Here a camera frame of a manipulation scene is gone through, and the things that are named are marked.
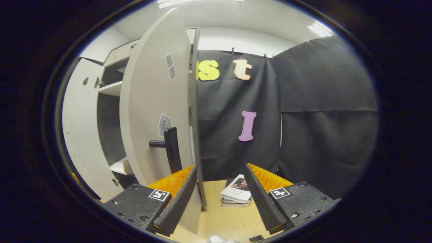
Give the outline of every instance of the ceiling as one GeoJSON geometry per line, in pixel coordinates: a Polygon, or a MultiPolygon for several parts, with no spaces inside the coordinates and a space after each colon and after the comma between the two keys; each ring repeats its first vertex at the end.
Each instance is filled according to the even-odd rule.
{"type": "Polygon", "coordinates": [[[187,27],[249,29],[283,38],[295,44],[318,38],[307,29],[315,21],[276,0],[201,0],[159,9],[156,1],[123,18],[114,27],[129,40],[144,32],[170,8],[177,7],[187,27]]]}

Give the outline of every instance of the pink letter i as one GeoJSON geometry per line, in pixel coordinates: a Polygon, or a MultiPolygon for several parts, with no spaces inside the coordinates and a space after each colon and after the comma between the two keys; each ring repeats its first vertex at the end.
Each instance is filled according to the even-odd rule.
{"type": "Polygon", "coordinates": [[[243,120],[243,131],[241,132],[238,139],[240,141],[250,141],[254,137],[252,136],[252,127],[254,126],[254,118],[257,116],[256,112],[244,111],[241,115],[245,118],[243,120]]]}

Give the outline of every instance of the drawer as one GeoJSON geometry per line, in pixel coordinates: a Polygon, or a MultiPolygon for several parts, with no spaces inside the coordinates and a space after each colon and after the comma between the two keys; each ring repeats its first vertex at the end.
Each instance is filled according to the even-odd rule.
{"type": "Polygon", "coordinates": [[[137,49],[139,41],[138,39],[112,50],[105,60],[104,67],[115,70],[125,67],[130,54],[137,49]]]}

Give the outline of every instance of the yellow letter s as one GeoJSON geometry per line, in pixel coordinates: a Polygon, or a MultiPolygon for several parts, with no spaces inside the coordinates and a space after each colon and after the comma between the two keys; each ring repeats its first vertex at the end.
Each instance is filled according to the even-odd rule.
{"type": "Polygon", "coordinates": [[[198,77],[202,81],[215,80],[219,77],[219,70],[217,70],[219,64],[215,60],[205,60],[200,62],[198,77]]]}

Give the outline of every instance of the ceiling light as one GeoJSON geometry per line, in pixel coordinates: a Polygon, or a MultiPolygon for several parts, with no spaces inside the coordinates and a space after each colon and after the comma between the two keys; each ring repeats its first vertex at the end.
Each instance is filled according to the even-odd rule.
{"type": "Polygon", "coordinates": [[[320,37],[331,36],[331,34],[326,29],[324,29],[321,25],[317,23],[308,26],[308,29],[310,29],[313,33],[319,35],[320,37]]]}
{"type": "Polygon", "coordinates": [[[319,24],[321,27],[323,27],[325,30],[327,30],[329,33],[333,32],[331,29],[329,29],[327,26],[325,26],[323,23],[316,21],[317,24],[319,24]]]}
{"type": "MultiPolygon", "coordinates": [[[[163,9],[163,8],[171,7],[173,5],[177,5],[177,4],[181,4],[181,3],[188,3],[188,2],[195,2],[195,1],[200,1],[200,0],[159,0],[158,4],[159,4],[159,8],[163,9]]],[[[231,0],[231,1],[243,2],[243,0],[231,0]]]]}

